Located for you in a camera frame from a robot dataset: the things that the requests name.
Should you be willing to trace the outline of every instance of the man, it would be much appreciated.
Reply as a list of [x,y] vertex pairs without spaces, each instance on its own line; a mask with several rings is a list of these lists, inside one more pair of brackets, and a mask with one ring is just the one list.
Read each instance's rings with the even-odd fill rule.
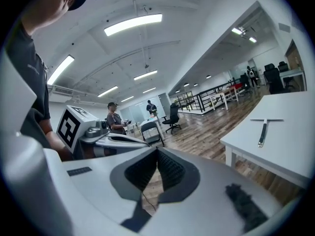
[[22,14],[6,46],[16,70],[37,96],[21,133],[35,138],[44,148],[57,151],[62,161],[72,160],[72,154],[53,132],[50,124],[47,67],[36,53],[31,36],[36,30],[52,24],[68,10],[77,9],[84,2],[85,0],[34,0]]
[[154,117],[157,118],[159,125],[161,125],[161,123],[159,122],[159,118],[158,118],[158,109],[157,109],[156,105],[151,103],[150,100],[148,100],[147,111],[149,111],[150,115],[153,114]]
[[117,105],[114,102],[108,103],[108,115],[107,115],[107,123],[110,126],[112,133],[126,135],[126,131],[124,129],[125,123],[120,118],[119,114],[115,113],[117,110]]
[[254,70],[251,69],[249,66],[247,66],[247,74],[248,76],[250,77],[251,81],[252,81],[252,87],[254,87],[254,82],[256,84],[256,87],[260,87],[258,84],[257,84],[257,79],[256,79],[256,76],[255,76],[255,73],[254,73]]

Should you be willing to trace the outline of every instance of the air conditioner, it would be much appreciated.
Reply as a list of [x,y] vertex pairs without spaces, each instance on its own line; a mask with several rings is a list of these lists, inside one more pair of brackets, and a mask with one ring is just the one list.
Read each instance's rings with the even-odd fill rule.
[[73,91],[68,88],[54,86],[49,92],[49,101],[66,102],[72,99]]

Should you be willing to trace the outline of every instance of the t-shaped tool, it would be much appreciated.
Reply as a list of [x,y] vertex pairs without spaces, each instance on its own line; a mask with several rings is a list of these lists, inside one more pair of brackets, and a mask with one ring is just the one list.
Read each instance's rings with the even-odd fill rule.
[[266,129],[267,129],[267,122],[268,121],[283,121],[283,119],[281,118],[274,118],[274,119],[268,119],[268,118],[265,118],[265,119],[259,119],[259,118],[251,118],[251,120],[259,120],[259,121],[264,121],[264,125],[262,127],[262,132],[261,132],[261,136],[260,136],[260,139],[259,139],[259,142],[258,142],[258,147],[262,147],[263,144],[264,144],[264,141],[265,141],[265,137],[266,137]]

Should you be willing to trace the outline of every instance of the railing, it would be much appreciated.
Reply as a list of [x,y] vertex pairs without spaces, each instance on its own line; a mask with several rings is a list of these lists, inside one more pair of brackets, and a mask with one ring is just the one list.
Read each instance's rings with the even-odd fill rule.
[[176,102],[176,105],[178,105],[182,111],[183,110],[189,111],[189,112],[191,112],[192,110],[199,110],[201,112],[208,111],[208,108],[213,107],[212,102],[214,106],[216,106],[217,104],[222,104],[224,101],[223,97],[220,95],[216,97],[215,99],[212,99],[212,102],[211,102],[210,95],[215,95],[219,93],[223,89],[224,86],[233,86],[234,84],[237,84],[237,83],[240,83],[240,79],[230,81],[228,83],[216,86],[214,88],[210,88],[208,90],[200,92],[199,94],[193,95],[186,99],[181,99]]

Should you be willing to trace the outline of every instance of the ceiling light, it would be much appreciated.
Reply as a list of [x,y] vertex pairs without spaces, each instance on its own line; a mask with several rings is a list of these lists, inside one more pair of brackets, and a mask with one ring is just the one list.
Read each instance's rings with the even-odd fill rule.
[[118,33],[122,30],[126,30],[135,26],[150,24],[150,23],[158,23],[162,21],[162,14],[148,15],[138,18],[129,19],[123,21],[121,23],[115,24],[104,29],[107,36]]
[[101,93],[98,97],[102,97],[103,95],[105,95],[105,94],[107,94],[107,93],[109,93],[109,92],[111,92],[112,90],[115,90],[115,89],[117,89],[117,88],[118,88],[118,86],[114,86],[113,88],[111,88],[111,89],[105,91],[104,93]]
[[47,84],[52,85],[55,80],[61,75],[61,73],[74,61],[74,58],[70,55],[57,67],[52,76],[50,76]]
[[257,40],[254,39],[253,37],[250,38],[250,41],[253,42],[253,43],[256,43],[256,42],[257,42]]
[[129,98],[125,99],[125,100],[122,100],[122,102],[127,101],[127,100],[130,100],[130,99],[132,99],[132,98],[133,98],[133,96],[132,96],[132,97],[129,97]]
[[151,91],[151,90],[154,90],[154,89],[156,89],[156,88],[152,88],[152,89],[146,90],[146,91],[144,91],[143,93],[146,93],[146,92]]
[[149,75],[155,74],[155,73],[157,73],[157,72],[158,72],[158,71],[157,71],[157,70],[155,70],[155,71],[153,71],[153,72],[149,72],[149,73],[146,73],[146,74],[140,75],[140,76],[135,77],[135,78],[133,78],[133,79],[136,81],[136,80],[139,80],[139,79],[141,79],[141,78],[147,77],[147,76],[149,76]]
[[232,32],[235,32],[236,34],[239,34],[239,35],[242,34],[242,31],[236,28],[233,28]]

